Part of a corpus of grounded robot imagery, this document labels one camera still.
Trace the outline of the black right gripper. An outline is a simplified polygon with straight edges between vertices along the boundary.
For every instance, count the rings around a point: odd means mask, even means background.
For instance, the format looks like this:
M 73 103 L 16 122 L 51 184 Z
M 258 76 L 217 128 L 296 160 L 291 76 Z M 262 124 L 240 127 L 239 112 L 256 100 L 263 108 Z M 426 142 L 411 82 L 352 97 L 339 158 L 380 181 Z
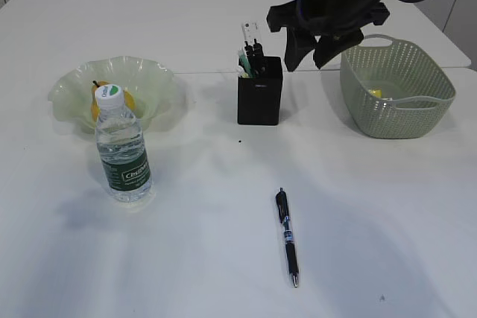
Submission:
M 382 25 L 388 17 L 381 0 L 293 0 L 270 7 L 267 23 L 273 33 L 286 27 L 284 62 L 288 71 L 295 71 L 311 51 L 316 67 L 322 69 L 362 42 L 359 28 Z M 318 42 L 315 36 L 321 36 Z

